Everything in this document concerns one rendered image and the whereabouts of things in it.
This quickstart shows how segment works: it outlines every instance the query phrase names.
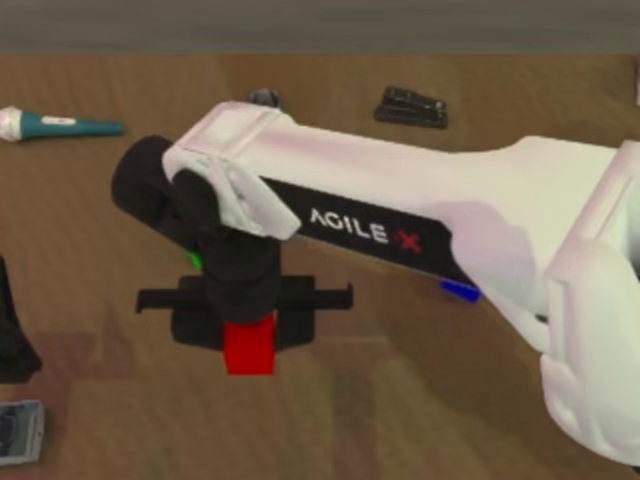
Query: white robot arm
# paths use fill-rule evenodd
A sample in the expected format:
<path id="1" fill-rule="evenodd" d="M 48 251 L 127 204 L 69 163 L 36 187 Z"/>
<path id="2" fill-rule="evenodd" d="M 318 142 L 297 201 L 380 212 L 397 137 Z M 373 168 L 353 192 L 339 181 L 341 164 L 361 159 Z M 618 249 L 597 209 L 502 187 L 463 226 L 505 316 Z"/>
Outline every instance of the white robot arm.
<path id="1" fill-rule="evenodd" d="M 391 248 L 383 222 L 363 228 L 338 207 L 297 208 L 283 200 L 288 186 L 440 222 L 462 272 L 541 353 L 552 418 L 592 451 L 640 465 L 640 144 L 616 152 L 527 137 L 450 154 L 229 102 L 176 142 L 163 166 L 170 180 L 185 168 L 206 178 L 222 222 L 254 235 L 284 240 L 316 222 Z"/>

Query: red block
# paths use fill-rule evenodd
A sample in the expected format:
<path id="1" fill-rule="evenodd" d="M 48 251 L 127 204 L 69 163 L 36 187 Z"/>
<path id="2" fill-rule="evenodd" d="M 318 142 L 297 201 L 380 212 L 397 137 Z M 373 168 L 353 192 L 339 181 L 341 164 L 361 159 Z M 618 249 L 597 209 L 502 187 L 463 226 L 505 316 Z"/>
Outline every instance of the red block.
<path id="1" fill-rule="evenodd" d="M 224 363 L 227 374 L 273 375 L 274 332 L 273 314 L 248 325 L 225 322 Z"/>

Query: teal bottle with white cap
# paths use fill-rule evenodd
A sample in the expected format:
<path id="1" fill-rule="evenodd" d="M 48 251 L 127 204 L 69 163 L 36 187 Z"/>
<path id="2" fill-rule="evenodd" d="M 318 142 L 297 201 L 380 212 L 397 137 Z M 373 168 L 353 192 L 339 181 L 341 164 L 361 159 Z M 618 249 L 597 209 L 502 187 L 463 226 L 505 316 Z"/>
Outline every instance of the teal bottle with white cap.
<path id="1" fill-rule="evenodd" d="M 42 116 L 15 107 L 0 110 L 0 138 L 19 142 L 45 137 L 84 137 L 121 135 L 124 126 L 118 122 L 82 120 Z"/>

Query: blue block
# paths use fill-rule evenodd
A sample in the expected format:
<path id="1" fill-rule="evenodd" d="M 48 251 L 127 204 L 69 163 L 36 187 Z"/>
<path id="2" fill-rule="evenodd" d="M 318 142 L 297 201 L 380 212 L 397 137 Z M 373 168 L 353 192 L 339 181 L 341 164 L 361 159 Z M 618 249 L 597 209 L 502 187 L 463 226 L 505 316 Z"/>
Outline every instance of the blue block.
<path id="1" fill-rule="evenodd" d="M 448 280 L 440 280 L 440 288 L 469 303 L 476 303 L 482 297 L 482 292 L 477 288 L 460 285 Z"/>

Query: red x logo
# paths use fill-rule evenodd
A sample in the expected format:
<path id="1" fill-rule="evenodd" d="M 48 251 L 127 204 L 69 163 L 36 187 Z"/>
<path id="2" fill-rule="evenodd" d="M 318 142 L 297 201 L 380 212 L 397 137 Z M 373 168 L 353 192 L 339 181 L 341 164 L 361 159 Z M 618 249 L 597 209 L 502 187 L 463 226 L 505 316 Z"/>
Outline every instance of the red x logo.
<path id="1" fill-rule="evenodd" d="M 408 234 L 402 230 L 396 233 L 396 239 L 401 242 L 400 248 L 403 250 L 413 250 L 415 253 L 422 253 L 422 247 L 419 245 L 419 238 L 416 234 Z"/>

